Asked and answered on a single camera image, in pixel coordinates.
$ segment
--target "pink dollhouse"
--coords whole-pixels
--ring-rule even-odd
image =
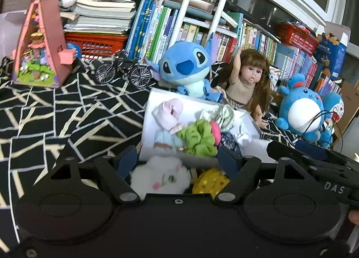
[[[71,72],[75,53],[66,48],[58,0],[31,0],[13,51],[13,81],[58,88]]]

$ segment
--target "white pole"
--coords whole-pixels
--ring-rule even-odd
[[[227,0],[219,0],[216,13],[214,14],[211,28],[209,29],[208,35],[211,35],[213,32],[216,32],[217,26],[219,24],[219,20],[221,19],[222,11],[224,9],[225,3]]]
[[[183,0],[182,1],[181,8],[179,9],[179,12],[178,12],[178,15],[177,15],[177,20],[176,20],[175,26],[173,28],[172,37],[171,37],[171,40],[169,41],[169,44],[168,44],[168,48],[173,46],[174,43],[177,40],[177,37],[178,37],[178,34],[179,34],[180,30],[181,30],[183,19],[184,19],[184,16],[186,15],[189,3],[190,3],[190,0]]]

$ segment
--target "white plush cat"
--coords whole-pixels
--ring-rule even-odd
[[[131,174],[131,187],[142,200],[147,193],[182,194],[190,184],[190,172],[176,157],[152,157]]]

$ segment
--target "blue plush toy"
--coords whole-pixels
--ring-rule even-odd
[[[319,145],[328,148],[332,143],[333,123],[339,121],[344,114],[344,101],[338,93],[331,92],[323,96],[323,106],[325,110],[333,112],[332,117],[326,119],[327,129],[322,131],[319,139]]]
[[[279,118],[275,124],[283,130],[289,129],[292,133],[303,135],[308,142],[316,142],[320,138],[319,129],[324,118],[330,118],[331,113],[324,113],[320,96],[305,88],[304,84],[305,76],[295,74],[288,81],[289,89],[280,86],[279,89],[285,97],[280,105]]]
[[[158,65],[145,60],[153,69],[153,78],[177,85],[177,92],[221,102],[222,94],[211,92],[210,83],[205,79],[217,60],[217,53],[218,40],[211,34],[206,47],[178,41],[164,53]]]

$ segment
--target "doll's brown hair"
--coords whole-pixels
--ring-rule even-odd
[[[256,83],[254,88],[253,97],[244,108],[251,115],[253,115],[257,105],[259,104],[262,112],[264,113],[267,110],[270,101],[269,62],[259,51],[250,48],[242,51],[241,53],[241,69],[244,66],[253,66],[263,69],[261,79],[258,83]],[[233,62],[226,64],[219,72],[219,85],[223,89],[227,89],[229,87],[228,79],[232,70]]]

